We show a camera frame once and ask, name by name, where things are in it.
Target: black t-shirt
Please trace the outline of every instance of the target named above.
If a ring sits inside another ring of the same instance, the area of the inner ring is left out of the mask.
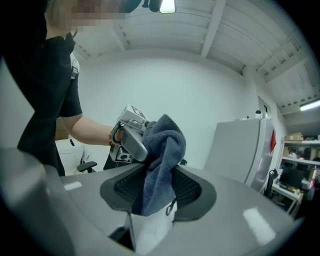
[[[64,176],[55,143],[56,119],[82,113],[78,75],[71,79],[70,54],[75,43],[71,34],[66,39],[58,36],[46,40],[44,12],[47,1],[36,2],[32,10],[21,9],[18,13],[19,20],[27,24],[24,29],[8,31],[3,55],[17,85],[34,109],[18,148],[34,155],[43,164],[54,166],[58,174]]]

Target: shelf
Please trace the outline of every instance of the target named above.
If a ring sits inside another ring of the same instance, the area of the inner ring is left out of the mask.
[[[282,157],[283,160],[287,160],[294,163],[300,163],[305,165],[313,165],[313,166],[320,166],[320,162],[317,161],[310,161],[310,160],[304,160],[304,159],[296,159],[291,157]]]
[[[306,184],[308,187],[310,186],[310,182],[307,181],[307,180],[304,180],[304,179],[303,179],[303,180],[301,181],[301,183],[302,183],[302,184]]]
[[[291,144],[291,145],[297,145],[297,146],[319,146],[320,147],[320,140],[303,140],[303,141],[285,140],[284,144]]]

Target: gray surface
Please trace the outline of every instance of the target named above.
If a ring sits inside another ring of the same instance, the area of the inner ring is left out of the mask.
[[[117,228],[124,226],[128,214],[124,211],[116,211],[110,208],[100,196],[100,186],[105,180],[111,179],[127,170],[128,168],[123,166],[95,173],[61,177],[64,185],[73,182],[82,184],[82,187],[69,190],[67,193],[82,211],[82,214],[106,236],[111,235]]]
[[[126,166],[118,169],[128,170]],[[102,183],[107,177],[110,178],[117,175],[117,173],[103,171],[64,177],[62,179],[65,184],[75,181],[81,182],[84,177],[87,177],[89,180],[88,183],[84,181],[82,189],[81,187],[75,188],[67,193],[57,171],[54,168],[46,168],[45,171],[52,203],[69,232],[75,248],[75,255],[105,256],[107,254],[126,256],[134,254],[129,249],[119,246],[106,236],[113,228],[126,223],[125,216],[127,213],[114,212],[105,206],[106,203],[104,201],[100,200],[100,193],[90,193],[90,191],[97,191],[94,187]],[[98,175],[101,180],[93,177],[96,175]]]
[[[174,223],[169,234],[150,255],[240,256],[257,250],[260,246],[243,217],[244,210],[254,207],[276,233],[292,225],[291,217],[252,188],[207,171],[183,168],[211,182],[217,200],[212,210],[201,219]]]
[[[132,168],[139,168],[142,166],[141,164],[132,164],[117,169],[63,177],[61,179],[53,167],[45,166],[45,169],[43,169],[39,162],[34,161],[32,168],[30,168],[29,162],[24,158],[21,161],[18,157],[12,159],[15,161],[7,160],[8,163],[10,162],[10,166],[13,166],[13,164],[15,164],[13,167],[20,166],[21,171],[37,170],[32,173],[40,175],[30,179],[29,174],[24,176],[23,172],[19,172],[21,175],[16,176],[17,179],[15,179],[12,174],[16,173],[16,168],[13,168],[12,172],[7,172],[10,175],[6,176],[5,179],[2,176],[2,189],[13,184],[15,180],[20,183],[17,188],[32,188],[33,183],[24,182],[28,180],[43,181],[37,183],[39,185],[43,184],[43,186],[37,185],[37,188],[47,187],[47,192],[45,189],[29,189],[26,193],[20,193],[24,196],[24,199],[11,199],[11,201],[15,201],[12,205],[13,207],[22,211],[26,203],[35,202],[40,193],[43,199],[46,198],[46,201],[43,201],[44,203],[37,201],[38,204],[31,205],[29,209],[35,210],[39,207],[43,210],[46,203],[52,205],[53,207],[48,206],[47,209],[52,208],[51,213],[54,213],[54,216],[57,216],[64,225],[65,232],[61,231],[59,236],[62,237],[67,234],[66,237],[70,239],[69,245],[73,245],[75,255],[105,256],[107,254],[125,256],[134,254],[107,237],[116,227],[126,225],[128,219],[127,213],[114,211],[107,206],[101,199],[99,188],[103,181],[132,170]],[[186,166],[177,168],[182,168],[210,182],[216,190],[217,199],[211,210],[202,218],[196,221],[174,223],[173,228],[164,240],[148,255],[201,254],[202,256],[240,256],[259,250],[262,247],[258,245],[243,218],[243,212],[250,208],[257,208],[277,234],[292,227],[293,220],[285,212],[241,182],[215,176],[209,171],[200,171]],[[79,181],[82,183],[82,187],[67,192],[61,180],[64,184]],[[47,241],[49,245],[55,239],[55,233],[53,232],[55,228],[49,228],[50,221],[48,223],[41,222],[41,218],[33,217],[36,215],[29,216],[28,213],[32,213],[32,211],[20,212],[19,214],[20,219],[26,225],[25,227],[31,225],[31,220],[33,222],[38,221],[34,225],[40,224],[40,227],[45,232],[42,232],[42,236],[37,239],[38,241]],[[30,233],[37,231],[32,228],[28,230]],[[56,246],[66,248],[64,245],[64,242],[56,244]]]
[[[220,122],[204,170],[244,183],[254,161],[259,119]]]
[[[134,130],[126,125],[123,128],[125,133],[123,134],[121,144],[135,160],[139,162],[145,161],[148,156],[148,151],[142,143],[143,138],[140,131]]]
[[[106,179],[116,174],[122,173],[121,170],[128,170],[131,166],[124,166],[114,170],[89,173],[85,175],[69,176],[62,178],[66,181],[80,181],[82,184],[100,186]],[[217,192],[217,200],[213,208],[201,219],[190,222],[176,222],[164,240],[148,255],[226,255],[236,256],[250,253],[260,248],[256,238],[245,219],[244,210],[257,207],[261,215],[269,222],[276,233],[290,227],[293,220],[286,215],[271,201],[258,194],[252,188],[234,180],[212,175],[208,171],[200,171],[186,166],[180,166],[199,177],[206,179],[214,185]],[[115,220],[123,222],[124,218],[114,217],[113,214],[106,220],[112,210],[108,209],[105,202],[101,202],[100,194],[92,189],[91,196],[84,195],[88,189],[77,189],[69,192],[76,205],[82,210],[91,223],[100,227],[99,229],[109,230],[108,225],[112,225],[112,230],[119,224]],[[118,246],[114,251],[116,255],[123,255],[127,252],[122,246]]]
[[[43,249],[52,255],[74,255],[72,239],[50,200],[44,167],[37,159],[16,148],[0,149],[0,194],[10,213]],[[14,233],[16,228],[6,224],[5,230]]]

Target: fluorescent light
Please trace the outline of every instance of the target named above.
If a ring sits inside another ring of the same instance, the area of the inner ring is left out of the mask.
[[[300,106],[300,110],[301,111],[306,111],[306,110],[310,110],[310,109],[313,109],[313,108],[316,108],[316,107],[319,107],[319,106],[320,106],[320,99],[318,99],[317,101],[305,104],[305,105],[301,105]]]
[[[160,13],[162,14],[173,14],[176,12],[176,3],[175,0],[163,0]]]

